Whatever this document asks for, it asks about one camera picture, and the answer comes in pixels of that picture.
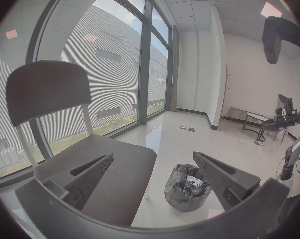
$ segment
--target beige curtain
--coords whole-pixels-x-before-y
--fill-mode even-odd
[[[176,96],[179,71],[179,32],[176,26],[172,26],[172,44],[173,44],[173,70],[172,70],[172,89],[170,111],[176,111]]]

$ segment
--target wooden chair leg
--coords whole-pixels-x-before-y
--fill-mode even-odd
[[[276,139],[276,136],[277,136],[277,133],[278,133],[278,131],[276,131],[276,135],[275,135],[275,137],[274,137],[274,140],[273,140],[273,141],[275,141],[275,139]]]
[[[285,131],[284,131],[284,135],[283,135],[283,138],[282,138],[282,141],[281,141],[281,142],[283,142],[283,139],[284,139],[284,136],[285,136],[286,130],[287,130],[287,128],[286,128],[286,129],[285,129]]]

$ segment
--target trash bin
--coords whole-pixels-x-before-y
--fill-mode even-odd
[[[188,177],[187,180],[187,176],[193,176],[196,179],[191,180]],[[164,196],[172,207],[187,213],[199,209],[211,191],[211,186],[198,167],[177,164],[166,183]]]

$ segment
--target black chair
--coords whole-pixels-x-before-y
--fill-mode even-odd
[[[92,101],[85,70],[76,64],[49,60],[21,66],[7,79],[6,100],[11,122],[34,168],[34,177],[39,181],[44,182],[53,175],[113,154],[113,163],[82,212],[99,221],[130,226],[150,180],[156,153],[152,149],[93,134],[87,106]],[[89,136],[38,165],[20,125],[80,105]]]

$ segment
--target glossy floor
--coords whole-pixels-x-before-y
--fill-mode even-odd
[[[188,131],[188,127],[194,128],[195,132]],[[132,226],[175,227],[207,219],[209,209],[224,211],[213,192],[201,208],[189,213],[181,213],[166,202],[164,187],[172,169],[178,163],[196,165],[192,158],[193,151],[203,152],[255,174],[261,178],[261,184],[270,177],[276,178],[276,169],[285,150],[292,144],[292,138],[286,135],[281,143],[282,136],[279,135],[273,141],[275,133],[270,132],[265,134],[265,146],[257,146],[254,143],[257,134],[242,130],[242,127],[241,123],[222,120],[217,130],[211,130],[204,115],[166,111],[149,120],[147,125],[138,126],[117,137],[117,140],[145,146],[157,153],[148,198],[142,200]],[[300,174],[296,169],[294,172],[292,194],[296,195],[300,193]]]

